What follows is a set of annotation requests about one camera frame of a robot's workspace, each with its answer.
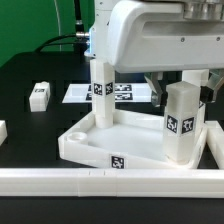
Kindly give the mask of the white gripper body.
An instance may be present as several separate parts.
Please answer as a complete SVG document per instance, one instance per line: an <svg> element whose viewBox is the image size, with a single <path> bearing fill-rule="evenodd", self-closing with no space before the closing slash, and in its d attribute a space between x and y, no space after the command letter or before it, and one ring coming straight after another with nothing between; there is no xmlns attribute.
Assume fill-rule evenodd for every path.
<svg viewBox="0 0 224 224"><path fill-rule="evenodd" d="M106 57L120 73L224 68L224 0L122 0Z"/></svg>

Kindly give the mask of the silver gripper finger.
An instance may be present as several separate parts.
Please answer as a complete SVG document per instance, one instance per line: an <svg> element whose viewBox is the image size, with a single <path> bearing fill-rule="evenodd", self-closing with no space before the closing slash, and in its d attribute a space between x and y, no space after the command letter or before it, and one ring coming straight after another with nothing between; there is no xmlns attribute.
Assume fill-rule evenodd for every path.
<svg viewBox="0 0 224 224"><path fill-rule="evenodd" d="M151 103L154 107L165 106L167 104L168 93L161 86L160 81L163 80L162 72L147 72L144 78L151 88Z"/></svg>
<svg viewBox="0 0 224 224"><path fill-rule="evenodd" d="M216 101L219 89L224 85L224 69L210 71L210 77L205 86L201 87L200 100L203 103Z"/></svg>

